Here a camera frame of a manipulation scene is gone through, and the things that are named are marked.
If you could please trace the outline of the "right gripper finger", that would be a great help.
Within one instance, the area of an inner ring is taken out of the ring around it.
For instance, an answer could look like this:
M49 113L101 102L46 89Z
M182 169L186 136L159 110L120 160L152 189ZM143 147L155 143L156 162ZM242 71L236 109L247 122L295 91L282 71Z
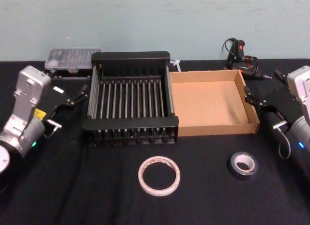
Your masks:
M266 100L255 94L250 87L244 86L245 102L252 106L266 106Z
M283 84L287 84L287 75L282 73L280 70L275 70L275 77L277 80L282 82Z

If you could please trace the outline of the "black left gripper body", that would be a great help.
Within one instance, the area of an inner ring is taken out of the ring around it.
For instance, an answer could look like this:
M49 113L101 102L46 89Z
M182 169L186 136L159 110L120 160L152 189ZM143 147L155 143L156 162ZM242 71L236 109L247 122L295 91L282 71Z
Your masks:
M34 111L34 117L40 121L47 121L60 110L72 109L73 106L73 98L61 88L53 86L37 104Z

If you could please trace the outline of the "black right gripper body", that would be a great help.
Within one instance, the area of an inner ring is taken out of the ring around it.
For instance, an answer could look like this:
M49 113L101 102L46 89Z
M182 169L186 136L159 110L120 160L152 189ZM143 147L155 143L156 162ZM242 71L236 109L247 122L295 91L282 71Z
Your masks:
M277 114L288 125L293 125L296 120L303 116L299 102L287 87L270 91L265 95L265 100L265 112Z

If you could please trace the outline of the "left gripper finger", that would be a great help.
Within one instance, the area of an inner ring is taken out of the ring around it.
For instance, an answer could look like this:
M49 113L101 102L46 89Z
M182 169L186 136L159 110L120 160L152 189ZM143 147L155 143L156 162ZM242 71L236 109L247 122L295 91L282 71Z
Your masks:
M68 105L69 106L76 106L76 105L82 103L83 101L85 101L87 98L88 98L87 94L79 94L72 99L68 99Z
M74 101L78 101L78 100L83 100L84 98L87 97L87 88L88 86L87 85L84 85L81 90L77 93L77 95L75 95L73 97Z

